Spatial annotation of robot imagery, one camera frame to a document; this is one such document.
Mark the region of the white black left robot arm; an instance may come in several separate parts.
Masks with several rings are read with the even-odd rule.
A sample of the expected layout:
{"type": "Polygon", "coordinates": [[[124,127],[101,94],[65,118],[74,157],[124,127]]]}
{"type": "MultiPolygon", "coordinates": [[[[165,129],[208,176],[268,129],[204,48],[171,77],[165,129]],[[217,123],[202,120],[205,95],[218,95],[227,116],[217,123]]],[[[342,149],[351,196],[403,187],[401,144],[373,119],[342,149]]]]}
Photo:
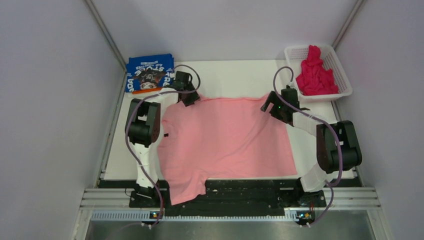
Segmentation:
{"type": "Polygon", "coordinates": [[[124,129],[125,144],[137,164],[135,196],[149,207],[160,202],[160,190],[157,186],[158,171],[153,157],[157,152],[157,140],[161,132],[162,117],[168,107],[182,102],[184,106],[193,105],[200,99],[193,85],[193,76],[177,71],[173,83],[159,92],[143,99],[134,98],[130,102],[124,129]]]}

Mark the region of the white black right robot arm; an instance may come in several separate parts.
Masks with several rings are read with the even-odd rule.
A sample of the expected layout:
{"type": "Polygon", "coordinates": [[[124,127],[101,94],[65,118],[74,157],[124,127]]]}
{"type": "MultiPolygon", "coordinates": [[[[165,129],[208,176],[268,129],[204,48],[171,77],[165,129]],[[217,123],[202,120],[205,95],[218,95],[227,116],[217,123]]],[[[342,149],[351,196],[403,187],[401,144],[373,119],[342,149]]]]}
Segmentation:
{"type": "Polygon", "coordinates": [[[307,206],[327,183],[334,187],[341,174],[359,166],[362,151],[354,124],[349,120],[331,123],[300,107],[297,90],[286,87],[280,92],[271,91],[260,108],[275,119],[315,137],[317,163],[299,178],[301,187],[293,192],[299,206],[307,206]]]}

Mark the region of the light pink t-shirt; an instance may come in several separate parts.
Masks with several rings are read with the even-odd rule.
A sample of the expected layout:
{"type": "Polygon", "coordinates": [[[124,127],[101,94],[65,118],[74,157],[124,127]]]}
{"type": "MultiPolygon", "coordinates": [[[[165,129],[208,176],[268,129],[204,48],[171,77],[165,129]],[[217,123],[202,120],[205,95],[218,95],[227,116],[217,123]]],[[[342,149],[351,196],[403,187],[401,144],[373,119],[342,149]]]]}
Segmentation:
{"type": "Polygon", "coordinates": [[[266,97],[207,98],[169,106],[161,120],[160,170],[172,205],[206,193],[208,179],[295,176],[285,123],[261,111],[266,97]]]}

